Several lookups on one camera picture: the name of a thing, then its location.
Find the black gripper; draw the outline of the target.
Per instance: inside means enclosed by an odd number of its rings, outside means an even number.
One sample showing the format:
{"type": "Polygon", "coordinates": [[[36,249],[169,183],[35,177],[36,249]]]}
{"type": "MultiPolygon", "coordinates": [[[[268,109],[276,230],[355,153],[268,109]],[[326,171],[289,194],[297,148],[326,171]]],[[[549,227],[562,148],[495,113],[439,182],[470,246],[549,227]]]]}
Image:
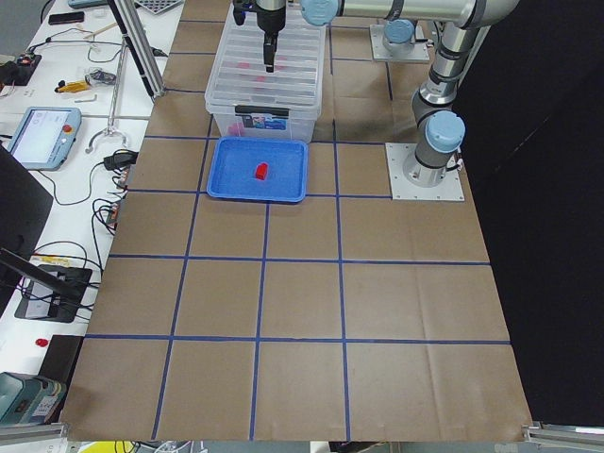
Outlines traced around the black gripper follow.
{"type": "Polygon", "coordinates": [[[285,0],[233,0],[233,18],[236,25],[243,25],[247,13],[255,13],[257,25],[264,32],[263,60],[267,73],[275,70],[275,46],[278,33],[286,24],[285,0]]]}

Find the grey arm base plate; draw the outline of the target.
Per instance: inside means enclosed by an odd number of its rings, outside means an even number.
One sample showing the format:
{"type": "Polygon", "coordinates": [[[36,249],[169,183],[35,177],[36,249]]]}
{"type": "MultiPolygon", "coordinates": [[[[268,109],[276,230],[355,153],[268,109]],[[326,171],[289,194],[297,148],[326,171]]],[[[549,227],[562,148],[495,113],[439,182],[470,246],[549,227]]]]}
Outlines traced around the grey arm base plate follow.
{"type": "Polygon", "coordinates": [[[386,45],[383,40],[383,27],[386,23],[381,25],[370,25],[369,33],[373,60],[402,63],[429,62],[428,39],[424,37],[423,31],[419,25],[416,27],[414,44],[389,46],[386,45]]]}

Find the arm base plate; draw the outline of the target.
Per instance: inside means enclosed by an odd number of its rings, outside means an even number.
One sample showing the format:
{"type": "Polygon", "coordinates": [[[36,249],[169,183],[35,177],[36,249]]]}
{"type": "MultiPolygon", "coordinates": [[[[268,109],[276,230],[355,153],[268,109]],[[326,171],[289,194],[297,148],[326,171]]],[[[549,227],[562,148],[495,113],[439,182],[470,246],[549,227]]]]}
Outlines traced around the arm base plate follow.
{"type": "Polygon", "coordinates": [[[415,148],[415,143],[385,143],[392,199],[463,202],[455,157],[451,157],[443,168],[430,169],[416,159],[415,148]]]}

